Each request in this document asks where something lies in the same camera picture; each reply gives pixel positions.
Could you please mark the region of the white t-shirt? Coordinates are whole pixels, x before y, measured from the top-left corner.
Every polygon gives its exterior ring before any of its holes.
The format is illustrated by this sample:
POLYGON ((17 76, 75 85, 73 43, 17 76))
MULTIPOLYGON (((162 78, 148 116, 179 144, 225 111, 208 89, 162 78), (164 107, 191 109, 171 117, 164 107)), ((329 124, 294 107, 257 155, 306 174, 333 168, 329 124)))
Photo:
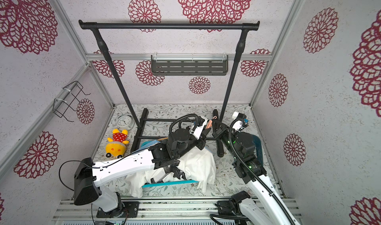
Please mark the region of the white t-shirt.
POLYGON ((203 193, 206 192, 207 185, 215 184, 216 164, 213 153, 209 149, 193 148, 179 159, 179 163, 169 166, 168 169, 159 168, 130 174, 126 176, 125 182, 128 194, 141 198, 142 187, 145 184, 186 180, 196 181, 197 189, 203 193))

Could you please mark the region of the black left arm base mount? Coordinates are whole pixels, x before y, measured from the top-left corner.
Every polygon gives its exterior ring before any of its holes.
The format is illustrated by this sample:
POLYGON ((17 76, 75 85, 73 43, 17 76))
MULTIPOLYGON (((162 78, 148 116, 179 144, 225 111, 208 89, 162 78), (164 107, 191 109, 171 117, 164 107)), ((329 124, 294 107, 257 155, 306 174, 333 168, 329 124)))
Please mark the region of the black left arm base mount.
POLYGON ((119 192, 114 192, 111 205, 99 205, 96 218, 136 218, 138 215, 140 202, 138 201, 122 201, 119 192))

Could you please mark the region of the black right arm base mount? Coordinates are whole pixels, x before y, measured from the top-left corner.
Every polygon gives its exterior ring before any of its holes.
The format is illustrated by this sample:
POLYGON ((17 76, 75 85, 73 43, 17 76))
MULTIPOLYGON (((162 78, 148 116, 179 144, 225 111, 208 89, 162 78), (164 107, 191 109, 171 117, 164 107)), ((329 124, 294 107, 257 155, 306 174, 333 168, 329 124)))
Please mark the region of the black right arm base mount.
POLYGON ((245 199, 251 199, 251 196, 246 191, 241 191, 235 195, 232 195, 228 200, 217 201, 215 206, 218 209, 219 215, 226 216, 243 216, 240 204, 245 199))

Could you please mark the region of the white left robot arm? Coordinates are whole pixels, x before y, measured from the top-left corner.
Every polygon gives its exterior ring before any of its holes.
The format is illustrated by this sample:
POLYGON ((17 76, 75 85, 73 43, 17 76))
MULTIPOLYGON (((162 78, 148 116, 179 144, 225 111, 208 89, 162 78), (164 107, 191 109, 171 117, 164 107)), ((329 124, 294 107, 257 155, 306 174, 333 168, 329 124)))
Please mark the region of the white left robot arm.
POLYGON ((166 173, 173 173, 177 179, 189 180, 191 177, 177 168, 180 158, 194 147, 204 149, 210 131, 205 126, 199 126, 194 131, 179 128, 175 132, 170 131, 168 139, 120 159, 99 162, 93 162, 90 157, 83 159, 74 174, 74 204, 94 204, 108 218, 113 218, 122 213, 125 205, 120 193, 104 186, 107 182, 160 168, 166 173))

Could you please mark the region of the pink clothespin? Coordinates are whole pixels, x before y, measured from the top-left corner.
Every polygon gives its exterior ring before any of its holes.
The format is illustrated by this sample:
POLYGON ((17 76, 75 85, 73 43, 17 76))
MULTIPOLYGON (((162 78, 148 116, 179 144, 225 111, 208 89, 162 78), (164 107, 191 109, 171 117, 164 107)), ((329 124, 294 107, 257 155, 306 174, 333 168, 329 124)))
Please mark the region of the pink clothespin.
POLYGON ((206 125, 206 129, 209 129, 212 127, 213 119, 217 119, 217 116, 213 116, 213 118, 208 121, 208 123, 206 125))

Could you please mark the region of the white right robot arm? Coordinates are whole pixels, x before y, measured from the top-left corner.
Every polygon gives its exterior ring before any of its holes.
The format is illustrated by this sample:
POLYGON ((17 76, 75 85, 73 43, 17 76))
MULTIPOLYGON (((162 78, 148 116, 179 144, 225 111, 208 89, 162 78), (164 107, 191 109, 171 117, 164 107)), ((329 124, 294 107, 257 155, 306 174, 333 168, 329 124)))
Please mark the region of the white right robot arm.
POLYGON ((246 191, 231 196, 226 206, 217 202, 219 212, 210 215, 216 222, 218 218, 251 222, 254 225, 298 225, 299 221, 280 198, 262 162, 255 151, 261 146, 259 137, 243 131, 245 119, 236 118, 231 125, 212 120, 215 129, 213 137, 221 141, 234 158, 233 167, 244 184, 254 193, 256 201, 246 191))

